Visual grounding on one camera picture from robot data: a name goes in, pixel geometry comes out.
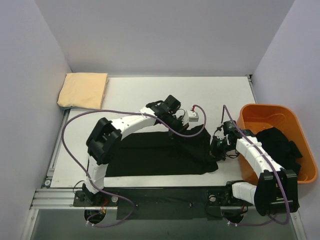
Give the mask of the black graphic t shirt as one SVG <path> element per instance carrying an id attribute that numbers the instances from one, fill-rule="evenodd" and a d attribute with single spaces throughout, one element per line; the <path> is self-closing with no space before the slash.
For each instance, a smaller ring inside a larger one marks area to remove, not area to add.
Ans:
<path id="1" fill-rule="evenodd" d="M 187 136 L 161 131 L 130 134 L 121 141 L 106 177 L 203 175 L 218 170 L 210 155 L 208 131 L 198 125 L 184 134 Z"/>

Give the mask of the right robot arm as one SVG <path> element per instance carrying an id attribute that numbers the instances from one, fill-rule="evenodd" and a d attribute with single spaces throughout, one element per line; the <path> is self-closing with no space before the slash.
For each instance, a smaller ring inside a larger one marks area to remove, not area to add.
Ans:
<path id="1" fill-rule="evenodd" d="M 210 153 L 217 160 L 225 160 L 230 151 L 237 151 L 244 157 L 258 182 L 229 182 L 230 188 L 223 192 L 227 204 L 246 201 L 254 205 L 262 216 L 294 213 L 299 209 L 296 173 L 278 164 L 249 129 L 239 129 L 232 120 L 216 128 Z"/>

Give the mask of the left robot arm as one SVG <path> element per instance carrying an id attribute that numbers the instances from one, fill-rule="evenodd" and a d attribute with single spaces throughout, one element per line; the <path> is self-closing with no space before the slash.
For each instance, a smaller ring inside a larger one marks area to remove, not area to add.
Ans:
<path id="1" fill-rule="evenodd" d="M 185 116 L 175 116 L 180 107 L 181 103 L 169 95 L 165 100 L 148 103 L 136 115 L 127 114 L 112 120 L 103 117 L 98 120 L 86 141 L 89 177 L 82 186 L 85 200 L 91 206 L 98 206 L 103 200 L 103 193 L 100 190 L 104 188 L 108 165 L 120 149 L 121 141 L 130 134 L 159 124 L 161 121 L 178 133 L 182 133 L 189 123 Z"/>

